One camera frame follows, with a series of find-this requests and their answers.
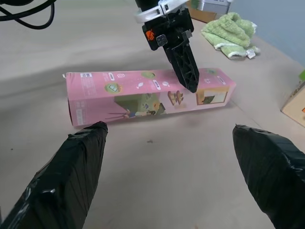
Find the wall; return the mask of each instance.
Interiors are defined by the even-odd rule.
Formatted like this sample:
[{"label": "wall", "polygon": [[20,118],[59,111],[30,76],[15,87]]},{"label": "wall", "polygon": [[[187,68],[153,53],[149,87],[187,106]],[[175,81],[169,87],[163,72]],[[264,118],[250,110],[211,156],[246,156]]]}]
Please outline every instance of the wall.
[{"label": "wall", "polygon": [[305,67],[304,0],[235,0],[230,11],[257,24],[258,36]]}]

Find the beige table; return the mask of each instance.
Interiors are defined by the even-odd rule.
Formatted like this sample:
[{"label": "beige table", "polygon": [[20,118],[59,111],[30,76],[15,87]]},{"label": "beige table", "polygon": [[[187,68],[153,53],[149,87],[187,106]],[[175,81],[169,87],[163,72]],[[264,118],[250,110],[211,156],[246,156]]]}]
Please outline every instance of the beige table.
[{"label": "beige table", "polygon": [[[54,24],[45,31],[0,23],[3,216],[67,134],[76,131],[63,73],[171,68],[162,49],[150,51],[134,22],[133,0],[122,0],[120,7],[110,1],[70,2],[58,1]],[[41,23],[47,14],[32,22]],[[194,25],[191,47],[198,67],[219,67],[236,81],[231,102],[220,109],[109,125],[84,228],[273,228],[244,182],[232,129],[236,123],[266,129],[305,150],[305,128],[280,113],[303,68],[258,38],[261,56],[230,61],[200,35],[203,24]]]}]

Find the cardboard box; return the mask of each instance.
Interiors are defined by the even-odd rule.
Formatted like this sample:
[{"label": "cardboard box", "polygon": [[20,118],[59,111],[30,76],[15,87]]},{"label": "cardboard box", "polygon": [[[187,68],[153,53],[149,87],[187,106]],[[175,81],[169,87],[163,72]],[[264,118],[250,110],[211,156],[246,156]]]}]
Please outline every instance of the cardboard box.
[{"label": "cardboard box", "polygon": [[292,93],[282,112],[302,126],[305,126],[305,81]]},{"label": "cardboard box", "polygon": [[188,1],[186,3],[186,5],[187,5],[187,8],[189,9],[191,18],[194,18],[194,19],[199,20],[199,21],[203,21],[205,23],[209,23],[210,21],[215,20],[216,13],[196,10],[196,9],[191,7],[191,2],[190,1]]},{"label": "cardboard box", "polygon": [[173,70],[67,73],[73,126],[225,106],[236,86],[219,69],[200,69],[197,93]]}]

